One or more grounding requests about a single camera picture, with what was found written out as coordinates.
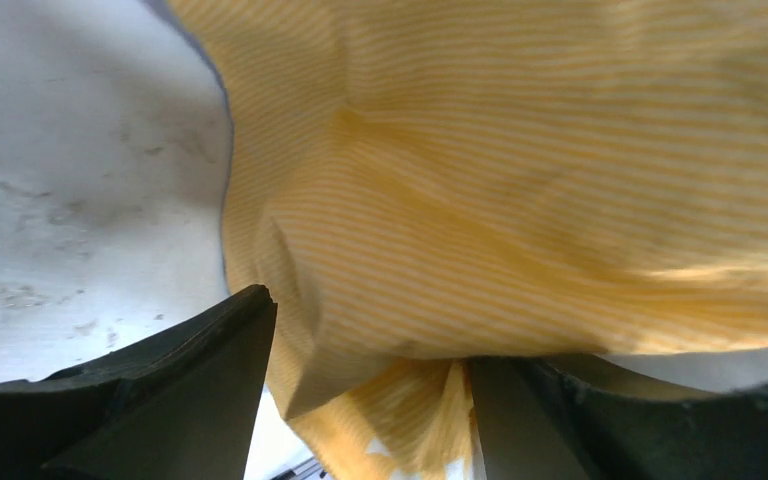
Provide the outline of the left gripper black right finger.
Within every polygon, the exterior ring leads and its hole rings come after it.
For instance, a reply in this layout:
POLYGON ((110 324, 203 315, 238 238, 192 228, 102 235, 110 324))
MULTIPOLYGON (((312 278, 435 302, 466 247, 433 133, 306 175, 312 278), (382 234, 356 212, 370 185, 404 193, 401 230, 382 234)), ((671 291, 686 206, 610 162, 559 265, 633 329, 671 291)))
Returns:
POLYGON ((706 392, 587 355, 468 369, 487 479, 768 479, 768 383, 706 392))

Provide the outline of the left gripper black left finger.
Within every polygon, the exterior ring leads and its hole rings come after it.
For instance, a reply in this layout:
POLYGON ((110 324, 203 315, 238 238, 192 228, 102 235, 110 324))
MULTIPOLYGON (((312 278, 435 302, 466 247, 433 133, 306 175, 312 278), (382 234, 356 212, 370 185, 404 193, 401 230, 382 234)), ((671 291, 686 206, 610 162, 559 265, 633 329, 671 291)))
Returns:
POLYGON ((277 307, 252 285, 42 380, 0 383, 0 479, 240 479, 277 307))

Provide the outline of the yellow and blue pillowcase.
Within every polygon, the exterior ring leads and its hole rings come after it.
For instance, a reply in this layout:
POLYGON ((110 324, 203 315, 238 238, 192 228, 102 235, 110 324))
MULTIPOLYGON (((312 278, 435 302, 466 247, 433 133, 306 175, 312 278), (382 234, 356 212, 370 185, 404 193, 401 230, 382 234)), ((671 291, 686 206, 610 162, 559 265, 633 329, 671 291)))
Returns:
POLYGON ((229 285, 336 479, 472 456, 464 359, 768 347, 768 1, 174 1, 229 285))

